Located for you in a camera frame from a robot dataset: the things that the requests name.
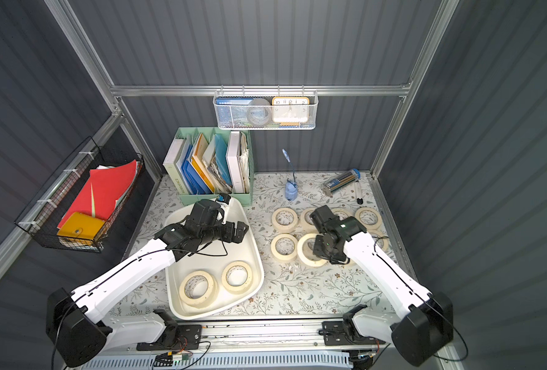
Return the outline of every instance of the corrugated metal wall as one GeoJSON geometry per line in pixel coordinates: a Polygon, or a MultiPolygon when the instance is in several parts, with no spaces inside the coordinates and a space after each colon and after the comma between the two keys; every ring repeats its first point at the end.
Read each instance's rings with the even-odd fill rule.
{"type": "Polygon", "coordinates": [[[398,85],[438,0],[79,0],[116,85],[398,85]]]}
{"type": "MultiPolygon", "coordinates": [[[[0,1],[0,243],[48,176],[109,114],[44,2],[0,1]]],[[[107,145],[132,150],[120,129],[107,145]]],[[[147,173],[139,180],[102,254],[26,246],[0,281],[0,370],[49,368],[47,296],[121,260],[153,184],[147,173]]]]}
{"type": "MultiPolygon", "coordinates": [[[[369,170],[391,121],[398,97],[321,97],[312,130],[252,131],[257,171],[290,171],[286,149],[298,171],[369,170]]],[[[179,127],[217,126],[207,97],[124,98],[159,160],[179,127]]]]}
{"type": "Polygon", "coordinates": [[[547,369],[547,1],[464,1],[451,25],[381,186],[465,368],[547,369]]]}
{"type": "MultiPolygon", "coordinates": [[[[71,1],[116,85],[405,84],[439,4],[71,1]]],[[[210,98],[124,100],[159,162],[179,126],[217,125],[210,98]]],[[[253,132],[255,168],[288,170],[285,148],[300,171],[369,169],[396,102],[320,98],[314,131],[253,132]]]]}
{"type": "Polygon", "coordinates": [[[0,243],[110,112],[42,1],[0,2],[0,243]]]}

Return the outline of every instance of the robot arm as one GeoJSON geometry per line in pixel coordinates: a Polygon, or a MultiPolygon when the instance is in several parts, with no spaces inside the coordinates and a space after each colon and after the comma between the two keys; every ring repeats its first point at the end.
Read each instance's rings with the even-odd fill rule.
{"type": "Polygon", "coordinates": [[[442,293],[432,294],[407,275],[376,246],[376,240],[354,217],[339,220],[329,207],[317,208],[311,219],[321,235],[314,255],[331,263],[353,259],[388,298],[395,314],[379,314],[358,306],[344,315],[343,334],[351,342],[376,337],[395,345],[411,365],[419,366],[453,337],[452,303],[442,293]]]}
{"type": "Polygon", "coordinates": [[[106,315],[148,277],[189,253],[199,253],[200,245],[218,240],[240,243],[244,239],[248,226],[238,222],[235,227],[229,222],[230,196],[222,194],[221,199],[196,202],[185,220],[158,231],[153,240],[111,270],[70,294],[60,289],[49,296],[47,336],[68,366],[80,366],[103,349],[124,343],[154,342],[163,334],[164,322],[172,321],[164,313],[127,318],[106,315]]]}

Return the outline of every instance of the clock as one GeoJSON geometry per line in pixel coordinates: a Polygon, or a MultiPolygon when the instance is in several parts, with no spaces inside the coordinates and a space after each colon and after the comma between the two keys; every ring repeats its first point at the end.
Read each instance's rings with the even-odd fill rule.
{"type": "Polygon", "coordinates": [[[306,97],[275,97],[271,100],[273,122],[296,126],[308,121],[310,100],[306,97]]]}

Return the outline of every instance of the red folder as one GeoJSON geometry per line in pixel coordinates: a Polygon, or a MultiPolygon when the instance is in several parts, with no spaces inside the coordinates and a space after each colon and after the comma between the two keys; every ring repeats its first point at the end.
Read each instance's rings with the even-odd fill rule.
{"type": "Polygon", "coordinates": [[[90,170],[90,178],[57,227],[61,228],[74,212],[106,221],[113,213],[117,202],[133,183],[137,165],[137,161],[134,160],[115,168],[90,170]]]}

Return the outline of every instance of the floral tablecloth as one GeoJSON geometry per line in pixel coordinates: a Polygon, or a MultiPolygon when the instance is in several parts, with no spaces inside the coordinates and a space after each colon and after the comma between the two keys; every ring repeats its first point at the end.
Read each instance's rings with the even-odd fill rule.
{"type": "MultiPolygon", "coordinates": [[[[324,195],[320,190],[322,182],[335,175],[298,173],[299,195],[294,202],[289,202],[284,198],[284,187],[291,174],[255,174],[253,204],[245,207],[245,212],[261,254],[265,281],[254,296],[218,315],[225,315],[227,319],[239,315],[333,315],[347,312],[360,303],[380,312],[394,312],[381,290],[356,264],[347,267],[326,263],[322,267],[310,268],[299,263],[298,259],[291,263],[279,263],[271,255],[271,241],[278,234],[271,225],[271,215],[280,207],[292,208],[298,215],[306,208],[322,205],[343,208],[352,214],[360,207],[378,209],[367,179],[360,181],[363,205],[356,203],[351,185],[340,189],[332,198],[324,195]]],[[[182,206],[173,182],[166,175],[160,182],[130,253],[144,246],[163,226],[166,216],[182,206]]],[[[386,235],[384,225],[380,230],[386,235]]],[[[292,234],[300,239],[306,233],[298,226],[292,234]]],[[[395,260],[390,243],[388,255],[395,260]]],[[[163,270],[123,298],[110,313],[118,316],[143,315],[156,308],[168,309],[163,270]]]]}

